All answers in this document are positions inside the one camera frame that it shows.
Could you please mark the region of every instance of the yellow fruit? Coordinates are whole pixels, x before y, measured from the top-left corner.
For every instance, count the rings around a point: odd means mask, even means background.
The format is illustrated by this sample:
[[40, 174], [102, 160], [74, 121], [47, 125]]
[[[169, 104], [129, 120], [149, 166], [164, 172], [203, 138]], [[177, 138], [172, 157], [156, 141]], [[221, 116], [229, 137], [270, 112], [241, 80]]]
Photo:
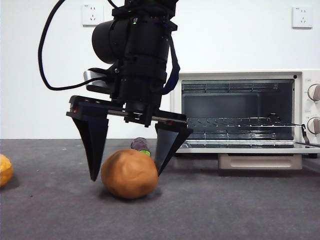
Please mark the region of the yellow fruit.
[[136, 199], [150, 193], [158, 184], [155, 162], [147, 154], [123, 149], [103, 163], [101, 179], [109, 192], [125, 199]]
[[12, 167], [10, 160], [3, 154], [1, 154], [0, 165], [0, 187], [2, 187], [11, 179], [14, 168]]

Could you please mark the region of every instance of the white oven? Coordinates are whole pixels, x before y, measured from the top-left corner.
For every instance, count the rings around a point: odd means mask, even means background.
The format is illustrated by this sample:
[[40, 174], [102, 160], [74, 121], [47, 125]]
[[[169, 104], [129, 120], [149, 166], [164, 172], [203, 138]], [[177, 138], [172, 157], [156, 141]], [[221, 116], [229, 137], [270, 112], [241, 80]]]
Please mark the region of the white oven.
[[177, 153], [221, 169], [300, 169], [320, 153], [320, 69], [181, 73], [170, 110], [193, 133]]

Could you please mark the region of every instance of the brown ball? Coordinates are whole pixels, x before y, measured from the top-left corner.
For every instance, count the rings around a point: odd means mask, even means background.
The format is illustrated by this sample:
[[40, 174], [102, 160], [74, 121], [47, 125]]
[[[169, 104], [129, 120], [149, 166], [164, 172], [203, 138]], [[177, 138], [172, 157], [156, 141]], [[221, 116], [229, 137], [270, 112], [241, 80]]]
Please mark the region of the brown ball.
[[101, 179], [113, 195], [136, 199], [155, 189], [158, 171], [155, 162], [147, 154], [123, 149], [110, 155], [103, 163]]

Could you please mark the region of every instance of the wall outlet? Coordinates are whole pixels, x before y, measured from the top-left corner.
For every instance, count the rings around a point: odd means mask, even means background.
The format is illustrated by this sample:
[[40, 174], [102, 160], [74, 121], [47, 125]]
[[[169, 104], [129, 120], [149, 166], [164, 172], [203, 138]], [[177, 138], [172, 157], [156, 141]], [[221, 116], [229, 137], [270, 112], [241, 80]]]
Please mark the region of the wall outlet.
[[97, 26], [104, 22], [104, 5], [85, 4], [82, 6], [82, 25]]
[[296, 6], [292, 8], [292, 27], [311, 29], [313, 26], [313, 12], [311, 7]]

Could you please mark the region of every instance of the gray carpet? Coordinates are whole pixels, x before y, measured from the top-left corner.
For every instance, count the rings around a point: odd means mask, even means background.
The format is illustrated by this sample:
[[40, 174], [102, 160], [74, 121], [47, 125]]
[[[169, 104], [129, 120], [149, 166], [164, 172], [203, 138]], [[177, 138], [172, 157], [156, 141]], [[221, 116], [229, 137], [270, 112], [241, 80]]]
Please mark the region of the gray carpet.
[[[105, 156], [129, 144], [108, 140]], [[14, 166], [0, 190], [1, 240], [320, 238], [320, 159], [222, 176], [216, 156], [182, 155], [152, 193], [123, 200], [89, 179], [80, 140], [2, 140], [1, 153]]]

